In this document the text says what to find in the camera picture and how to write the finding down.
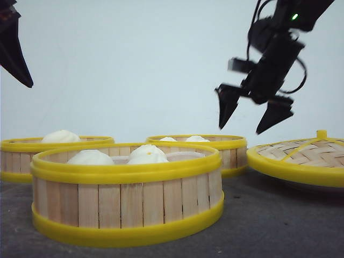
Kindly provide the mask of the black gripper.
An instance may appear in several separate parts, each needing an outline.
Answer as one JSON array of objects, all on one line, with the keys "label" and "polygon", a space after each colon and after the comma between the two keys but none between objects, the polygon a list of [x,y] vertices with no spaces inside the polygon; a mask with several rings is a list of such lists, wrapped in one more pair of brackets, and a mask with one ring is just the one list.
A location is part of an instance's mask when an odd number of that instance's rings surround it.
[{"label": "black gripper", "polygon": [[219,99],[219,128],[225,127],[242,96],[256,104],[268,102],[256,129],[256,134],[261,134],[293,116],[293,99],[276,94],[304,44],[293,39],[288,28],[277,27],[272,17],[254,22],[248,37],[251,46],[261,52],[262,57],[258,63],[240,58],[229,60],[229,70],[245,73],[247,77],[239,87],[221,84],[215,88]]}]

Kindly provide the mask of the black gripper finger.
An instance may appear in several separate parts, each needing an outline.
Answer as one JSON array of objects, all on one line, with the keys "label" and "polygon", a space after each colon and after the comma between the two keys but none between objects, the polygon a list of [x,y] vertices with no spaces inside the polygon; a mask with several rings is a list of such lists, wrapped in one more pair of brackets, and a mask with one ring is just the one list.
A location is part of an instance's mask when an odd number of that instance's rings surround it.
[{"label": "black gripper finger", "polygon": [[25,62],[18,30],[20,13],[16,1],[1,1],[1,66],[28,88],[34,83]]}]

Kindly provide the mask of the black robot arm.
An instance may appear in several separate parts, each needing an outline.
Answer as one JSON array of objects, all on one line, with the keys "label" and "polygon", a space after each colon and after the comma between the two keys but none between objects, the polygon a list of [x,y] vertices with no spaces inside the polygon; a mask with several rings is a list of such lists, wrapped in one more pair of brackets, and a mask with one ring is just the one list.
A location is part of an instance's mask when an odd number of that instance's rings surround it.
[{"label": "black robot arm", "polygon": [[250,98],[256,104],[267,104],[257,134],[293,116],[293,99],[288,96],[291,92],[277,94],[295,62],[306,69],[298,56],[305,46],[293,37],[292,30],[312,31],[332,1],[277,1],[274,14],[261,18],[261,11],[267,4],[267,1],[257,2],[247,35],[247,46],[262,53],[259,62],[249,58],[230,59],[229,70],[245,73],[247,77],[238,87],[221,84],[215,89],[219,99],[219,128],[226,125],[240,97]]}]

